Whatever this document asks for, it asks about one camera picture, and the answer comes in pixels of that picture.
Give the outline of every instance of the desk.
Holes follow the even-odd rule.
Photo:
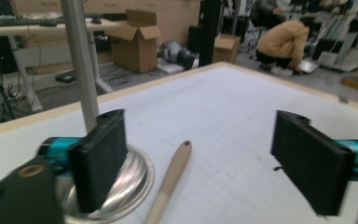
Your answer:
[[[97,52],[94,42],[94,31],[113,30],[117,28],[117,23],[113,21],[102,20],[102,24],[93,24],[86,22],[89,40],[89,52],[92,59],[92,69],[94,73],[95,83],[97,87],[104,92],[110,92],[112,89],[104,83],[100,78],[98,67]],[[14,59],[22,81],[22,90],[24,90],[28,103],[32,107],[33,112],[43,110],[35,92],[34,86],[27,77],[26,67],[38,66],[51,63],[62,63],[71,61],[71,53],[69,46],[54,46],[48,48],[20,48],[15,36],[16,35],[48,35],[48,34],[62,34],[65,33],[65,24],[58,24],[57,27],[41,27],[39,25],[30,26],[9,26],[0,27],[0,36],[7,36]]]
[[[99,96],[101,113],[125,108],[128,143],[156,170],[145,200],[115,223],[144,223],[177,147],[193,143],[187,167],[160,223],[327,223],[317,217],[269,154],[276,110],[312,120],[332,138],[358,138],[358,105],[228,63],[216,63]],[[84,136],[79,104],[0,124],[0,179],[51,136]],[[358,183],[340,217],[358,218]]]

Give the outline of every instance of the stainless steel bowl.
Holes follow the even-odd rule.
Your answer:
[[[129,153],[115,184],[100,210],[79,213],[76,188],[72,178],[58,180],[57,195],[62,202],[66,223],[110,223],[132,211],[150,191],[154,181],[154,166],[138,147],[128,145]]]

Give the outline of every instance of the floor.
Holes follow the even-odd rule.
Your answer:
[[[265,73],[269,76],[275,76],[258,67],[259,62],[255,60],[254,50],[249,46],[250,45],[246,41],[240,45],[240,51],[236,64]],[[174,74],[169,75],[160,70],[143,75],[134,74],[131,71],[118,68],[112,63],[101,64],[100,71],[102,79],[106,83],[109,83],[109,85],[117,91],[158,78],[174,76]],[[37,96],[39,97],[39,100],[45,110],[62,105],[68,105],[79,100],[75,82],[61,83],[55,80],[55,77],[58,74],[65,72],[68,71],[61,71],[59,73],[47,75],[30,76],[30,79],[34,83]],[[341,76],[341,72],[320,67],[312,74],[279,78],[295,82],[299,85],[313,88],[318,91],[328,92],[335,95],[343,104],[346,104],[348,101],[358,102],[358,90],[341,84]],[[16,88],[18,81],[19,78],[17,73],[4,75],[4,86],[12,86],[10,91],[11,94],[17,95],[16,98],[9,99],[12,114],[15,119],[32,114],[29,104],[25,98],[18,93],[18,89]],[[2,119],[3,117],[4,116],[0,117],[0,122],[10,119]]]

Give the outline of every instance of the person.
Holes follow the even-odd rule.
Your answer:
[[[260,37],[256,46],[256,57],[261,68],[271,68],[273,74],[291,76],[299,67],[304,47],[313,27],[312,17],[285,21]]]
[[[255,0],[252,4],[250,19],[254,26],[265,26],[269,29],[286,21],[283,10],[277,0]]]

